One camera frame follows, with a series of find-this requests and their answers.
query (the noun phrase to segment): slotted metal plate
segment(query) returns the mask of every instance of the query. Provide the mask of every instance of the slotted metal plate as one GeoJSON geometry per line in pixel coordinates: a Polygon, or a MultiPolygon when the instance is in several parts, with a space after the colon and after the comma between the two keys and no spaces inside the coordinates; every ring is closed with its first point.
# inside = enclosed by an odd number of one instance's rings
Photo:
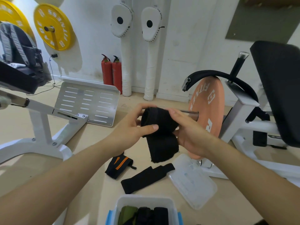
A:
{"type": "Polygon", "coordinates": [[[120,97],[110,85],[96,87],[63,82],[55,108],[72,114],[88,115],[88,123],[112,127],[120,97]]]}

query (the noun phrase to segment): beige floor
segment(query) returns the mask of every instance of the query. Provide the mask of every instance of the beige floor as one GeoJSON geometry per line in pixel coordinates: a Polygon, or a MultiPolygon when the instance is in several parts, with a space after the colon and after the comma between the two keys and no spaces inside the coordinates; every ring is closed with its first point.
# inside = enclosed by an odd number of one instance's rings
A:
{"type": "MultiPolygon", "coordinates": [[[[50,87],[39,88],[38,92],[47,90],[50,87]]],[[[48,92],[30,97],[39,102],[54,106],[59,89],[54,88],[48,92]]],[[[114,126],[131,110],[137,103],[145,102],[143,94],[133,93],[131,97],[120,97],[114,126]]],[[[187,104],[168,100],[154,99],[153,103],[158,106],[187,109],[187,104]]],[[[24,108],[10,106],[1,110],[0,144],[25,137],[33,137],[32,126],[28,111],[24,108]]],[[[49,117],[52,134],[54,135],[65,124],[65,120],[56,117],[49,117]]],[[[77,153],[86,147],[103,139],[113,128],[98,125],[86,124],[67,144],[68,147],[77,153]]],[[[299,156],[296,150],[281,151],[271,148],[259,150],[259,156],[266,160],[300,165],[299,156]]],[[[127,170],[117,179],[108,177],[104,171],[109,162],[102,166],[92,179],[85,185],[81,192],[70,204],[65,225],[102,225],[105,224],[107,212],[114,209],[117,199],[124,194],[120,181],[130,178],[145,168],[164,165],[172,162],[173,159],[160,164],[153,164],[150,160],[150,153],[146,139],[127,150],[125,155],[134,160],[137,170],[127,170]]],[[[22,185],[30,178],[41,174],[58,165],[60,159],[36,154],[18,156],[0,165],[0,196],[22,185]]],[[[181,194],[173,186],[168,178],[142,189],[135,194],[144,196],[164,196],[174,200],[177,210],[182,213],[185,225],[252,225],[261,216],[229,181],[219,178],[212,178],[218,186],[215,196],[199,211],[193,210],[183,199],[181,194]]]]}

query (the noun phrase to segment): orange stripe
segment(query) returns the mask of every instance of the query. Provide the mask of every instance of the orange stripe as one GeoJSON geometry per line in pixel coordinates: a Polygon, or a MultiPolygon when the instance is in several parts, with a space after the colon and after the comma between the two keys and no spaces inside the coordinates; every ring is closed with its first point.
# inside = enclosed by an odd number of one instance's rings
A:
{"type": "Polygon", "coordinates": [[[120,165],[116,168],[116,170],[119,170],[119,168],[123,165],[123,163],[128,159],[128,157],[126,157],[125,159],[123,159],[122,163],[120,163],[120,165]]]}
{"type": "MultiPolygon", "coordinates": [[[[118,157],[118,158],[116,159],[115,163],[119,160],[119,158],[120,158],[120,157],[118,157]]],[[[115,164],[115,163],[114,163],[114,164],[115,164]]]]}

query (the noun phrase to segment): electrical cable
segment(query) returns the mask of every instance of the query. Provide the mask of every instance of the electrical cable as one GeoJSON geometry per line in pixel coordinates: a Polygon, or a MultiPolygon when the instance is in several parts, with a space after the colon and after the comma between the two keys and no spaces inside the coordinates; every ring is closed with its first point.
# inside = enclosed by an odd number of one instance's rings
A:
{"type": "Polygon", "coordinates": [[[49,86],[49,85],[44,85],[44,87],[52,87],[52,88],[50,88],[50,89],[48,89],[48,90],[45,90],[45,91],[41,91],[41,92],[39,92],[39,93],[37,93],[37,94],[33,94],[33,95],[38,95],[38,94],[41,94],[41,93],[43,93],[43,92],[46,92],[46,91],[50,91],[50,90],[52,90],[53,88],[60,88],[59,86],[61,86],[61,85],[55,85],[56,83],[55,83],[55,79],[54,79],[54,75],[53,75],[53,70],[52,70],[52,66],[51,66],[51,56],[49,57],[49,64],[50,64],[50,68],[51,68],[51,72],[52,72],[52,78],[53,78],[53,81],[54,81],[54,83],[52,84],[52,86],[49,86]]]}

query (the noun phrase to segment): yellow weight plate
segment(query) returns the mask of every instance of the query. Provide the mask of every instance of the yellow weight plate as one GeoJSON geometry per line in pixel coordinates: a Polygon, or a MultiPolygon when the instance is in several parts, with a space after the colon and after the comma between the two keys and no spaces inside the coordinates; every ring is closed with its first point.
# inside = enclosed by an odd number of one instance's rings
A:
{"type": "Polygon", "coordinates": [[[40,4],[34,11],[37,32],[51,48],[63,51],[75,42],[75,34],[67,16],[56,6],[40,4]]]}
{"type": "Polygon", "coordinates": [[[13,3],[0,0],[0,21],[10,22],[20,27],[24,32],[34,38],[33,32],[25,15],[13,3]]]}

